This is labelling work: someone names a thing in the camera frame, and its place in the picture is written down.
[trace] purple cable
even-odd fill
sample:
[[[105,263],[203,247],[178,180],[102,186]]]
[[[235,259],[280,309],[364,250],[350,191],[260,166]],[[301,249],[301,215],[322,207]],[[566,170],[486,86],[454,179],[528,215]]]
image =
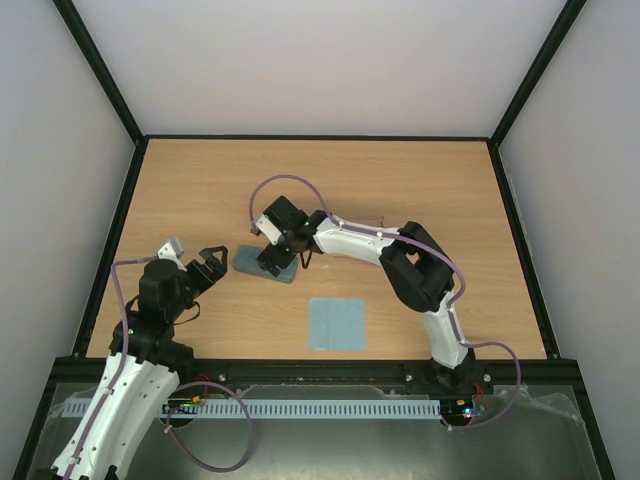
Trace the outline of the purple cable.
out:
[[[322,194],[320,193],[320,191],[308,180],[305,180],[302,177],[299,177],[297,175],[290,175],[290,174],[281,174],[281,175],[274,175],[273,177],[269,177],[266,180],[264,180],[263,182],[261,182],[251,193],[251,197],[249,198],[249,220],[251,221],[251,229],[252,231],[257,231],[257,226],[255,224],[255,216],[253,214],[253,203],[254,200],[256,198],[256,195],[258,194],[258,192],[262,189],[262,187],[264,187],[265,185],[267,185],[268,183],[273,182],[274,180],[279,180],[282,178],[289,178],[291,180],[297,180],[299,182],[304,183],[306,186],[308,186],[313,193],[316,194],[316,197],[318,197],[318,200],[320,201],[320,204],[322,205],[322,209],[324,210],[324,212],[327,214],[327,218],[336,226],[344,229],[344,230],[349,230],[351,232],[355,232],[355,233],[362,233],[365,235],[371,235],[374,236],[373,231],[377,231],[378,228],[377,227],[371,227],[371,229],[369,228],[363,228],[363,227],[354,227],[352,225],[348,225],[348,224],[343,224],[342,226],[340,225],[340,222],[335,218],[335,216],[331,213],[331,211],[329,210],[329,207],[327,206],[327,203],[325,202],[324,198],[322,197]],[[507,402],[507,404],[505,405],[505,407],[500,410],[500,412],[498,412],[495,416],[491,417],[489,420],[485,420],[482,423],[476,423],[473,425],[465,425],[465,426],[458,426],[458,427],[454,427],[452,425],[450,425],[443,417],[442,421],[444,423],[444,425],[451,429],[451,430],[473,430],[476,429],[478,427],[481,426],[486,426],[486,425],[490,425],[491,423],[495,422],[496,420],[498,420],[499,418],[501,418],[503,415],[505,415],[510,409],[511,407],[513,407],[513,405],[515,404],[517,398],[518,398],[518,392],[520,391],[520,385],[522,383],[522,374],[520,371],[520,362],[518,361],[518,357],[516,356],[515,352],[508,346],[505,345],[502,342],[482,342],[482,343],[466,343],[463,338],[462,335],[460,335],[460,332],[458,331],[458,326],[456,324],[455,321],[455,317],[453,316],[453,304],[462,296],[462,294],[465,292],[465,290],[467,289],[467,282],[464,278],[464,275],[462,274],[462,271],[460,270],[460,268],[453,263],[453,261],[447,257],[446,255],[440,253],[439,251],[429,247],[428,245],[425,245],[422,242],[418,242],[417,240],[414,240],[412,238],[408,238],[408,237],[403,237],[402,235],[398,235],[398,234],[393,234],[393,233],[382,233],[382,238],[388,238],[388,239],[392,239],[392,240],[399,240],[401,242],[407,243],[409,245],[412,245],[416,248],[419,248],[421,250],[424,250],[425,252],[427,252],[428,254],[436,257],[438,260],[441,260],[442,262],[444,262],[458,277],[458,279],[460,280],[460,288],[458,289],[458,291],[451,297],[451,299],[447,302],[447,314],[449,316],[449,321],[451,322],[451,327],[453,329],[453,333],[456,336],[456,340],[460,343],[460,345],[462,345],[463,347],[466,348],[484,348],[484,347],[489,347],[489,346],[494,346],[494,347],[501,347],[503,349],[505,349],[509,355],[511,355],[511,358],[513,358],[513,362],[515,364],[516,367],[516,388],[514,390],[513,396],[511,397],[511,399],[509,400],[509,402]]]
[[[126,364],[127,352],[129,351],[129,324],[127,322],[127,310],[125,308],[124,297],[122,295],[122,288],[120,287],[120,281],[118,280],[118,274],[116,273],[116,267],[119,267],[120,265],[135,265],[138,263],[148,263],[151,260],[155,260],[156,258],[158,257],[153,256],[153,257],[139,258],[137,260],[121,260],[119,262],[114,262],[111,264],[111,279],[113,280],[113,286],[115,287],[115,290],[116,290],[116,297],[118,298],[118,306],[120,307],[120,318],[122,319],[122,354],[120,356],[120,363],[118,364],[116,373],[113,375],[113,378],[107,385],[108,391],[113,390],[113,387],[115,386],[116,382],[120,378],[120,375],[122,374],[122,371],[124,370],[124,366]],[[96,404],[96,408],[91,413],[91,416],[87,420],[84,430],[80,434],[80,438],[78,439],[76,449],[73,451],[73,457],[78,458],[78,455],[80,455],[80,452],[84,447],[84,443],[87,441],[87,437],[91,432],[91,427],[93,427],[93,424],[95,423],[96,418],[98,418],[98,415],[102,410],[102,406],[104,405],[104,402],[107,401],[108,396],[109,395],[107,395],[106,393],[103,393],[100,399],[98,400],[98,403]],[[71,477],[71,473],[73,473],[74,466],[75,466],[74,463],[69,464],[69,466],[67,467],[67,470],[64,472],[64,476],[62,477],[63,480],[69,480],[69,478]]]
[[[208,463],[204,463],[202,460],[196,458],[196,456],[193,453],[191,453],[189,451],[189,449],[187,449],[187,447],[184,445],[184,443],[182,443],[182,440],[180,440],[178,438],[178,436],[173,431],[173,428],[171,427],[171,424],[169,423],[171,421],[171,415],[174,413],[175,410],[177,410],[177,408],[172,408],[169,411],[169,413],[167,414],[167,418],[165,420],[165,425],[167,426],[167,428],[166,428],[165,432],[169,434],[169,436],[173,439],[174,442],[176,442],[176,445],[178,445],[178,447],[180,447],[180,450],[182,450],[184,452],[184,454],[187,455],[189,460],[191,460],[193,463],[198,465],[200,468],[203,468],[203,469],[208,470],[209,472],[213,472],[213,473],[233,472],[234,470],[239,469],[241,466],[243,466],[245,463],[247,463],[247,461],[249,460],[249,457],[251,457],[251,454],[253,453],[253,447],[255,445],[255,432],[253,430],[253,420],[251,419],[251,415],[249,414],[249,409],[247,408],[245,403],[240,399],[240,397],[238,395],[236,395],[232,390],[230,390],[229,388],[225,387],[224,385],[219,385],[219,384],[213,383],[213,382],[191,382],[191,383],[185,383],[184,385],[180,385],[178,388],[176,388],[174,393],[175,392],[179,392],[181,390],[185,390],[187,388],[198,387],[198,386],[213,387],[213,388],[216,388],[218,390],[221,390],[224,393],[226,393],[227,395],[229,395],[230,397],[232,397],[236,402],[238,402],[238,405],[240,405],[240,408],[242,408],[242,411],[244,412],[244,415],[247,418],[247,428],[248,428],[248,431],[249,431],[249,440],[247,441],[247,448],[245,449],[244,453],[242,454],[242,457],[240,457],[240,460],[238,460],[236,463],[234,463],[230,467],[214,467],[213,465],[209,465]]]

